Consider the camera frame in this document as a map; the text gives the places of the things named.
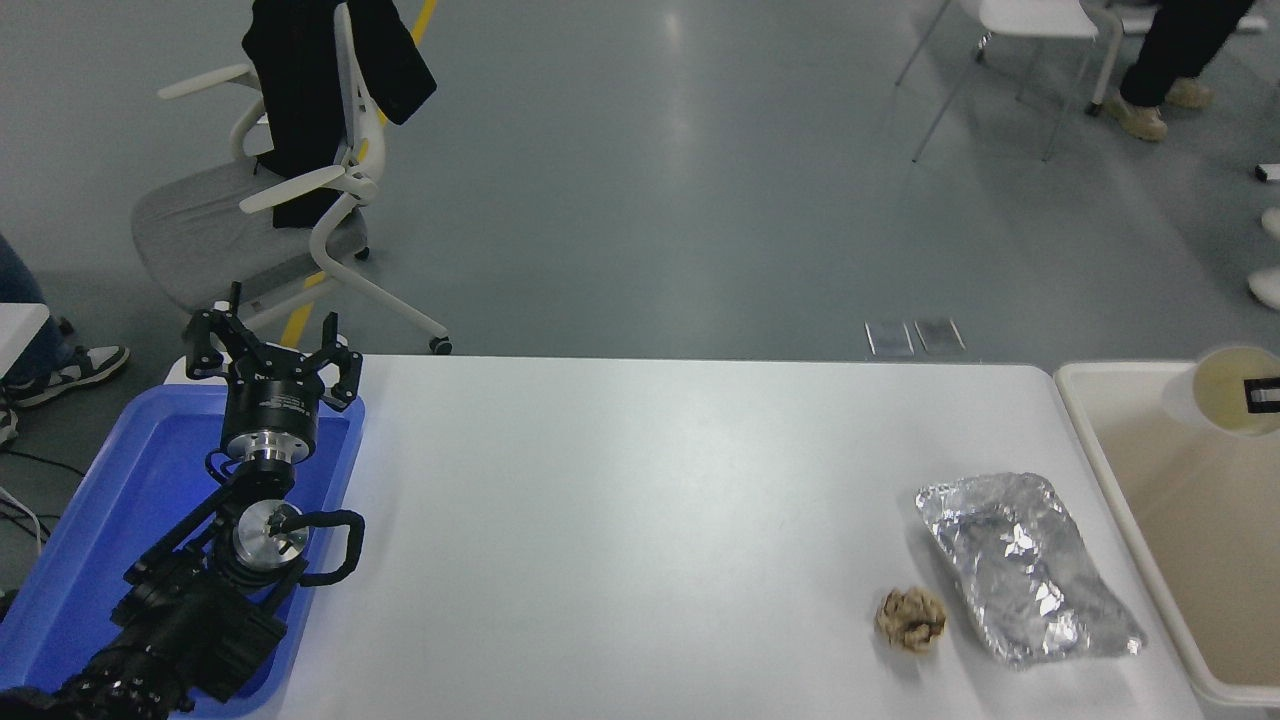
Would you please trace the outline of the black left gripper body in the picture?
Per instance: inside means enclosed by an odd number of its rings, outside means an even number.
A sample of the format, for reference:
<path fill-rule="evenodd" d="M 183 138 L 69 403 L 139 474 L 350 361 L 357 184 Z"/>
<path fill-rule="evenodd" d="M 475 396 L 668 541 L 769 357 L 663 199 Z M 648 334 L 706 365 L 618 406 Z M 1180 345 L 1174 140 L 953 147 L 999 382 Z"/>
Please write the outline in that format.
<path fill-rule="evenodd" d="M 220 450 L 247 451 L 265 438 L 288 451 L 315 450 L 324 386 L 306 360 L 305 354 L 269 350 L 265 359 L 246 354 L 228 364 Z"/>

